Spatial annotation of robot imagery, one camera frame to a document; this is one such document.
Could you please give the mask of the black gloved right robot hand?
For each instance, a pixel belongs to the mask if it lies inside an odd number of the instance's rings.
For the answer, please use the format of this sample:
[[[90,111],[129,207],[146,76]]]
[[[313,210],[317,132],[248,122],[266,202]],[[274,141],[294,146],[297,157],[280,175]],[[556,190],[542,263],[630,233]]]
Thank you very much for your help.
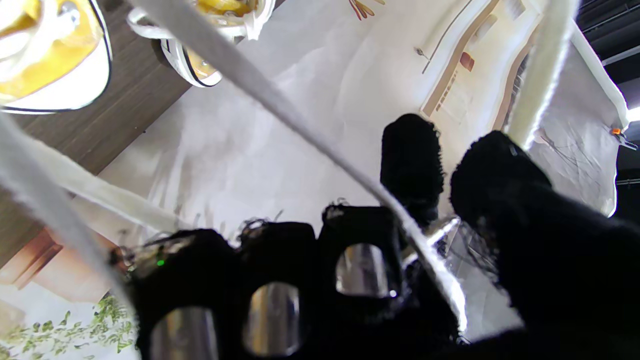
[[[467,342],[434,271],[384,206],[330,203],[322,228],[250,219],[233,247],[212,228],[110,251],[143,360],[637,360],[639,228],[559,194],[494,130],[450,180],[522,324]]]

